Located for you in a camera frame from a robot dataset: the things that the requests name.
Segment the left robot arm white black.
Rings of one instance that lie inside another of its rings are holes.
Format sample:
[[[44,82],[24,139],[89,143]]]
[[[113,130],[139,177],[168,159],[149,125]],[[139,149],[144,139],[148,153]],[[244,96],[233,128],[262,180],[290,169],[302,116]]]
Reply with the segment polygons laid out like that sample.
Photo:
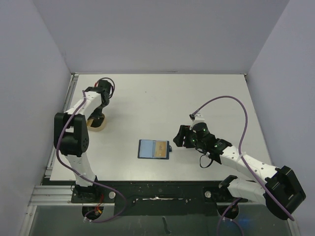
[[[111,78],[101,78],[93,87],[82,90],[82,98],[71,108],[54,117],[57,160],[75,174],[75,186],[83,189],[82,195],[89,202],[100,197],[97,178],[87,157],[89,131],[98,132],[105,128],[103,109],[109,105],[115,88]]]

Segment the blue leather card holder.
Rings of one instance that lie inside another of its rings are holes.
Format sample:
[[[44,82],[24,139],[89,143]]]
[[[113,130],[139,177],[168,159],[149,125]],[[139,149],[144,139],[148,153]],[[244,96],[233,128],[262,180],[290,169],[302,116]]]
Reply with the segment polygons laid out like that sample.
[[[139,140],[137,158],[168,160],[171,152],[169,141]]]

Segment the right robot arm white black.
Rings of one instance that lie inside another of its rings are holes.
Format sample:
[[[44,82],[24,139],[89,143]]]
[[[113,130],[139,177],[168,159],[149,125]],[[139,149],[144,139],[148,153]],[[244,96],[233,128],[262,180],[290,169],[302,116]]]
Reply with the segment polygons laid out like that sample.
[[[173,139],[178,147],[194,148],[224,166],[228,166],[249,180],[229,175],[219,184],[219,195],[225,201],[233,198],[247,199],[265,205],[281,220],[292,219],[292,214],[305,200],[306,194],[294,171],[278,168],[240,153],[230,142],[216,138],[206,123],[193,127],[181,125]]]

